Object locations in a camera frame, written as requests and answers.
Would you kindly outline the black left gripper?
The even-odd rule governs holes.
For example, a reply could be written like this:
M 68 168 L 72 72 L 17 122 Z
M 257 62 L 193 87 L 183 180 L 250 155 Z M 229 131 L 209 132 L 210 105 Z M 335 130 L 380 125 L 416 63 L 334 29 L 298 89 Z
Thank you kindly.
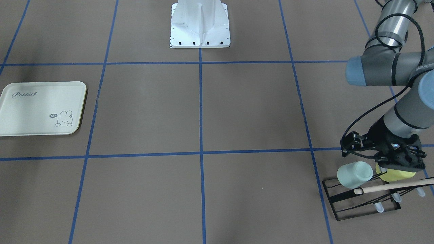
M 425 169 L 423 159 L 427 154 L 422 150 L 417 134 L 411 134 L 409 138 L 399 137 L 386 127 L 382 119 L 379 119 L 364 137 L 363 146 L 377 151 L 374 160 L 380 167 L 402 171 Z

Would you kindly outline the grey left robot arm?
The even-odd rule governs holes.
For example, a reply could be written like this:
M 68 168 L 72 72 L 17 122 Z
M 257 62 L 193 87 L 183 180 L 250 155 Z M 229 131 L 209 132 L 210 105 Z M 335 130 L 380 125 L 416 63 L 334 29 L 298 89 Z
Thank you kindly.
M 401 99 L 369 131 L 347 129 L 342 156 L 366 156 L 381 168 L 418 172 L 425 169 L 419 134 L 434 123 L 433 48 L 426 49 L 420 25 L 413 19 L 423 0 L 386 0 L 361 56 L 346 64 L 346 80 L 360 86 L 402 86 Z

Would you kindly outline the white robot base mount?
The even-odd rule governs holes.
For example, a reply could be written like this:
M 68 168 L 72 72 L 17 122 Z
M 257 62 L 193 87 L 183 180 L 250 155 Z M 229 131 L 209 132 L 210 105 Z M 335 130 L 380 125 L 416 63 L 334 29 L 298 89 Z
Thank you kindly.
M 179 0 L 171 7 L 170 48 L 227 48 L 228 6 L 220 0 Z

